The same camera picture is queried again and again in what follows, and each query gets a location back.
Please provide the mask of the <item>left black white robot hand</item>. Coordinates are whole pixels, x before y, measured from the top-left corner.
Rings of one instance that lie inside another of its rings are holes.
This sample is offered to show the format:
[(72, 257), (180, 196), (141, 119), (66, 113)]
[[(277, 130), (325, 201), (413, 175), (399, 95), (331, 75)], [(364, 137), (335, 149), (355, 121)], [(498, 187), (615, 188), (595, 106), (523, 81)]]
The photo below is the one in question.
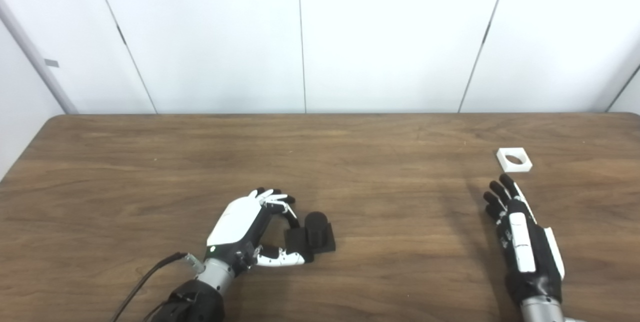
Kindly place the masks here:
[(254, 266), (290, 267), (314, 261), (310, 252), (288, 251), (261, 242), (272, 218), (282, 215), (291, 229), (300, 227), (295, 198), (279, 189), (258, 188), (231, 201), (206, 239), (205, 261), (225, 263), (234, 277)]

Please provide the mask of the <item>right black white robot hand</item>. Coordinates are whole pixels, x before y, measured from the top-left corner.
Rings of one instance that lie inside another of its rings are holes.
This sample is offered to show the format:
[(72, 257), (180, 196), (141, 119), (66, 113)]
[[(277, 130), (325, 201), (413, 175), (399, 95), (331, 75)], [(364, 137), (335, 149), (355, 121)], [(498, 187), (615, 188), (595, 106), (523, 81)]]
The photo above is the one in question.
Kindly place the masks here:
[(483, 199), (502, 247), (510, 299), (517, 305), (533, 297), (562, 303), (564, 266), (553, 231), (537, 223), (517, 183), (502, 173)]

